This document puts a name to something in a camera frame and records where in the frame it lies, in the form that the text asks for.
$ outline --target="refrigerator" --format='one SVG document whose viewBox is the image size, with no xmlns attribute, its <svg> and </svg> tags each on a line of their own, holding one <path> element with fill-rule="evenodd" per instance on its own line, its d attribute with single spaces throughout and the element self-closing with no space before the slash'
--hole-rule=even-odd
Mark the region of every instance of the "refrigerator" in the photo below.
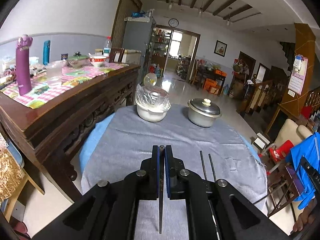
<svg viewBox="0 0 320 240">
<path fill-rule="evenodd" d="M 143 78 L 147 74 L 151 64 L 154 46 L 152 39 L 154 27 L 156 27 L 156 21 L 153 17 L 131 18 L 131 20 L 127 20 L 126 22 L 122 48 L 141 51 L 138 83 L 143 82 Z"/>
</svg>

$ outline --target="red and white bowl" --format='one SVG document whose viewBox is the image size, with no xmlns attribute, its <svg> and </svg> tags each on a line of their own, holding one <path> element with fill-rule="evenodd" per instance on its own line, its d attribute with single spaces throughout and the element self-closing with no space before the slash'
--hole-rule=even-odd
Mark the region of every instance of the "red and white bowl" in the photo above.
<svg viewBox="0 0 320 240">
<path fill-rule="evenodd" d="M 100 67 L 105 64 L 107 57 L 102 55 L 92 55 L 89 57 L 89 60 L 95 67 Z"/>
</svg>

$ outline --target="purple thermos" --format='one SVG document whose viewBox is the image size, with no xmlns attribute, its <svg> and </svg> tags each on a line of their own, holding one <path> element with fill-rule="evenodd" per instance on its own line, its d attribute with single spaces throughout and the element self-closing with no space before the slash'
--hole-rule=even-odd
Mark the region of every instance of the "purple thermos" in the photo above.
<svg viewBox="0 0 320 240">
<path fill-rule="evenodd" d="M 22 96 L 31 91 L 31 80 L 29 71 L 29 47 L 32 44 L 32 38 L 24 34 L 18 38 L 16 49 L 16 75 L 19 94 Z"/>
</svg>

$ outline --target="pink checkered tablecloth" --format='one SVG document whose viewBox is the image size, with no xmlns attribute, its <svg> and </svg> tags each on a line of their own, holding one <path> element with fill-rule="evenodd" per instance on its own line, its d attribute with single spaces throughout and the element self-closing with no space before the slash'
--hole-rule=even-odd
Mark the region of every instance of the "pink checkered tablecloth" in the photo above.
<svg viewBox="0 0 320 240">
<path fill-rule="evenodd" d="M 109 73 L 110 71 L 121 69 L 125 66 L 128 66 L 128 64 L 106 63 L 104 67 L 88 65 L 79 69 L 63 67 L 61 86 L 48 86 L 48 83 L 46 82 L 47 74 L 42 73 L 31 78 L 32 90 L 23 96 L 19 95 L 19 89 L 16 82 L 3 88 L 1 92 L 25 106 L 36 109 L 83 82 Z"/>
</svg>

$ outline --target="wall clock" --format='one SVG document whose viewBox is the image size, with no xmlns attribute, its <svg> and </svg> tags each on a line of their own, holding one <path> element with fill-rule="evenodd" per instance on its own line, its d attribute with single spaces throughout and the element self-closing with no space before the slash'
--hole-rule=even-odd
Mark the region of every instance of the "wall clock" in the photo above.
<svg viewBox="0 0 320 240">
<path fill-rule="evenodd" d="M 176 28 L 176 27 L 178 27 L 179 22 L 178 22 L 177 19 L 172 18 L 172 19 L 169 20 L 169 25 L 170 25 L 171 27 L 173 27 L 173 28 Z"/>
</svg>

